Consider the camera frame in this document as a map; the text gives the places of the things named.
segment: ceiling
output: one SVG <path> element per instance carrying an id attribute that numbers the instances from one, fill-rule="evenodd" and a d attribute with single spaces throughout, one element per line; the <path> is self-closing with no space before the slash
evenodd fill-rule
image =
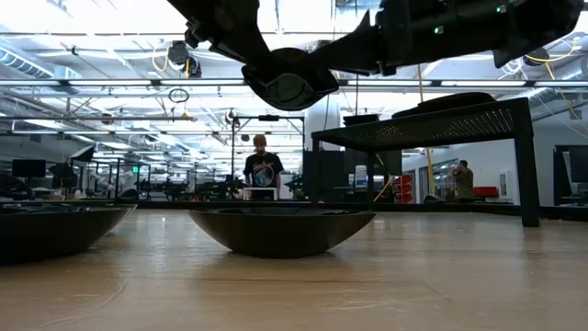
<path id="1" fill-rule="evenodd" d="M 258 25 L 264 39 L 271 49 L 280 47 L 305 48 L 317 40 L 333 40 L 352 31 L 369 8 L 377 8 L 377 0 L 260 0 Z M 166 50 L 173 40 L 182 40 L 186 20 L 165 0 L 18 0 L 4 1 L 0 5 L 0 50 L 2 47 L 16 52 L 28 61 L 47 69 L 49 72 L 63 74 L 67 78 L 82 79 L 182 79 L 183 74 L 164 65 Z M 588 47 L 588 17 L 582 13 L 581 21 L 574 32 L 546 46 L 552 58 L 570 52 L 569 56 L 553 63 L 558 79 L 588 79 L 583 76 L 566 75 L 582 69 L 582 59 Z M 224 78 L 241 79 L 240 63 L 208 51 L 201 44 L 191 54 L 202 68 L 202 79 Z M 550 79 L 545 66 L 530 67 L 522 60 L 509 63 L 496 69 L 489 52 L 472 54 L 459 58 L 446 59 L 423 64 L 425 80 L 525 80 Z M 355 79 L 349 74 L 336 74 L 342 79 Z M 13 68 L 0 64 L 2 79 L 31 79 Z M 393 77 L 397 80 L 418 78 L 415 66 L 404 67 Z M 170 89 L 151 87 L 83 87 L 77 95 L 68 95 L 56 89 L 21 86 L 9 88 L 17 96 L 32 98 L 41 105 L 27 105 L 22 111 L 38 112 L 39 115 L 60 115 L 73 111 L 75 116 L 90 117 L 111 114 L 117 117 L 150 117 L 164 120 L 124 120 L 112 125 L 101 122 L 62 123 L 72 131 L 209 131 L 200 135 L 169 135 L 166 138 L 143 136 L 102 136 L 77 134 L 77 139 L 88 142 L 125 143 L 131 150 L 143 152 L 173 152 L 164 160 L 151 160 L 165 163 L 202 161 L 205 155 L 208 170 L 228 171 L 226 162 L 231 161 L 231 135 L 212 134 L 229 131 L 231 125 L 225 120 L 232 111 L 235 116 L 259 116 L 279 114 L 282 116 L 305 116 L 305 111 L 284 113 L 269 107 L 256 97 L 247 86 L 199 86 L 186 88 L 190 98 L 186 103 L 175 104 L 167 93 Z M 578 109 L 585 107 L 583 86 L 564 89 L 570 103 Z M 548 93 L 525 88 L 487 88 L 497 98 L 531 96 L 535 94 L 549 107 L 540 103 L 533 107 L 533 116 L 545 117 L 537 125 L 563 125 L 562 120 L 549 119 L 549 111 L 564 111 L 567 107 L 559 93 Z M 426 88 L 424 99 L 441 97 L 460 92 L 457 89 Z M 386 86 L 379 88 L 344 88 L 333 95 L 341 108 L 341 116 L 356 112 L 378 113 L 388 119 L 396 111 L 416 106 L 421 98 L 418 86 L 412 88 Z M 9 115 L 10 109 L 16 111 L 14 95 L 5 97 L 5 102 L 13 102 L 3 109 Z M 192 120 L 170 120 L 186 114 Z M 569 117 L 561 116 L 563 121 Z M 266 122 L 252 120 L 243 131 L 279 131 L 285 134 L 272 135 L 269 149 L 280 151 L 287 159 L 287 168 L 297 170 L 301 161 L 302 136 L 298 123 L 285 120 Z M 48 130 L 52 121 L 20 122 L 19 129 Z M 237 137 L 236 169 L 239 170 L 243 157 L 252 151 L 250 142 Z M 103 145 L 101 148 L 114 152 L 126 152 Z"/>

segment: short hair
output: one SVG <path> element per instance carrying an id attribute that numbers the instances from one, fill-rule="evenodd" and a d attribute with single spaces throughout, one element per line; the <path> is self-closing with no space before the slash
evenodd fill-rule
<path id="1" fill-rule="evenodd" d="M 263 145 L 263 146 L 267 146 L 267 141 L 266 141 L 266 137 L 263 134 L 257 134 L 254 137 L 254 146 L 257 145 Z"/>

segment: wooden surface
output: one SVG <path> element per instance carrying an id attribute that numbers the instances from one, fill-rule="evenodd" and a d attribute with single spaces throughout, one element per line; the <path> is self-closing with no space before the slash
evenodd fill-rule
<path id="1" fill-rule="evenodd" d="M 588 224 L 388 213 L 329 254 L 228 253 L 136 211 L 75 257 L 0 268 L 1 330 L 586 330 Z"/>

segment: computer monitor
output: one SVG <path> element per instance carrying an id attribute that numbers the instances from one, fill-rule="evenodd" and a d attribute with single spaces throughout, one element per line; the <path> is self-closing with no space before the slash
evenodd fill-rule
<path id="1" fill-rule="evenodd" d="M 47 161 L 45 160 L 12 160 L 12 176 L 26 178 L 45 178 Z"/>

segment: cable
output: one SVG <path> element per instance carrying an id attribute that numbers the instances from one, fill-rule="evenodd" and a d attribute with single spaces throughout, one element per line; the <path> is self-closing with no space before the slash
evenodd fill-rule
<path id="1" fill-rule="evenodd" d="M 553 74 L 553 71 L 551 70 L 551 66 L 549 65 L 549 63 L 545 63 L 545 67 L 548 68 L 548 72 L 549 75 L 551 76 L 551 79 L 556 80 L 555 79 L 555 75 Z M 571 111 L 571 114 L 581 122 L 581 125 L 584 127 L 584 129 L 586 131 L 588 131 L 588 127 L 586 127 L 586 125 L 584 123 L 582 123 L 582 119 L 578 116 L 578 114 L 576 114 L 576 111 L 573 109 L 573 107 L 571 106 L 570 101 L 566 98 L 566 96 L 563 94 L 563 91 L 561 90 L 561 88 L 559 89 L 561 97 L 563 97 L 563 100 L 566 102 L 566 106 L 568 106 L 568 109 Z"/>
<path id="2" fill-rule="evenodd" d="M 164 72 L 165 69 L 167 69 L 167 62 L 169 61 L 169 47 L 167 48 L 167 50 L 165 51 L 165 63 L 164 63 L 164 67 L 160 67 L 159 65 L 157 65 L 157 62 L 155 61 L 155 51 L 157 50 L 157 46 L 155 46 L 153 48 L 153 56 L 151 57 L 152 63 L 153 63 L 153 68 L 155 68 L 157 71 L 159 72 Z"/>
<path id="3" fill-rule="evenodd" d="M 585 135 L 585 134 L 581 133 L 580 131 L 577 131 L 577 130 L 576 130 L 576 129 L 574 129 L 572 126 L 570 126 L 568 123 L 566 123 L 564 120 L 560 119 L 560 118 L 558 117 L 558 115 L 557 115 L 556 113 L 554 113 L 554 112 L 553 112 L 553 110 L 551 110 L 551 109 L 548 107 L 548 105 L 546 105 L 546 104 L 543 102 L 543 100 L 541 100 L 541 98 L 540 98 L 540 97 L 538 98 L 538 100 L 539 100 L 539 102 L 541 103 L 541 105 L 543 105 L 543 107 L 545 107 L 545 109 L 547 109 L 547 110 L 548 110 L 548 112 L 549 112 L 549 113 L 551 113 L 551 115 L 552 115 L 553 117 L 555 117 L 555 119 L 556 119 L 556 120 L 558 120 L 558 121 L 560 121 L 560 122 L 561 122 L 561 124 L 563 124 L 563 125 L 567 126 L 567 127 L 568 127 L 568 129 L 570 129 L 570 130 L 572 130 L 572 131 L 574 131 L 574 132 L 578 133 L 578 134 L 579 134 L 579 135 L 581 135 L 582 137 L 584 137 L 584 138 L 588 139 L 588 135 Z"/>
<path id="4" fill-rule="evenodd" d="M 327 130 L 327 121 L 329 121 L 329 100 L 331 99 L 331 95 L 327 96 L 327 110 L 324 112 L 324 125 L 322 126 L 322 130 Z"/>
<path id="5" fill-rule="evenodd" d="M 378 161 L 382 165 L 382 168 L 383 168 L 384 162 L 379 157 L 379 154 L 376 154 L 376 157 L 378 158 Z M 392 174 L 388 174 L 388 183 L 386 183 L 386 185 L 384 185 L 384 188 L 382 188 L 382 190 L 379 192 L 378 196 L 374 199 L 374 202 L 378 201 L 379 197 L 381 197 L 382 194 L 384 194 L 384 192 L 386 192 L 386 189 L 390 186 L 391 182 L 392 182 Z"/>
<path id="6" fill-rule="evenodd" d="M 551 60 L 543 60 L 543 59 L 534 58 L 534 57 L 532 57 L 532 56 L 530 56 L 530 55 L 525 55 L 525 57 L 526 57 L 527 59 L 531 59 L 531 60 L 533 60 L 533 61 L 536 61 L 536 62 L 539 62 L 539 63 L 554 63 L 554 62 L 557 62 L 557 61 L 559 61 L 559 60 L 563 60 L 563 59 L 565 59 L 565 58 L 569 57 L 569 56 L 570 56 L 570 55 L 571 55 L 571 54 L 572 54 L 572 53 L 575 51 L 575 50 L 574 50 L 574 48 L 576 47 L 576 44 L 577 44 L 577 43 L 578 43 L 578 39 L 577 39 L 577 38 L 574 38 L 574 39 L 573 39 L 573 44 L 572 44 L 572 46 L 571 46 L 571 49 L 570 49 L 570 51 L 569 51 L 567 54 L 565 54 L 565 55 L 561 55 L 559 58 L 556 58 L 556 59 L 551 59 Z"/>

